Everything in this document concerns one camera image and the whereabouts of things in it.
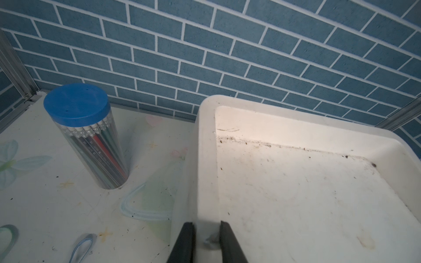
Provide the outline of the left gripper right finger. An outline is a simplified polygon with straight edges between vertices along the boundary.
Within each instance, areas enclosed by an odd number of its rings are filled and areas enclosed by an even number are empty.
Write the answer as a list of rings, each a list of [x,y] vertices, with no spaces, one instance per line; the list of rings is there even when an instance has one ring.
[[[243,250],[228,222],[221,221],[219,244],[223,263],[248,263]]]

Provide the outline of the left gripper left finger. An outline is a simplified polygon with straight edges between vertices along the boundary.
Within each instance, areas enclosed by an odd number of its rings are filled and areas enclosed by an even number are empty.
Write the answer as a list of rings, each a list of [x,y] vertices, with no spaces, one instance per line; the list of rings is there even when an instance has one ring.
[[[195,251],[195,227],[192,222],[185,222],[167,259],[167,263],[193,263]]]

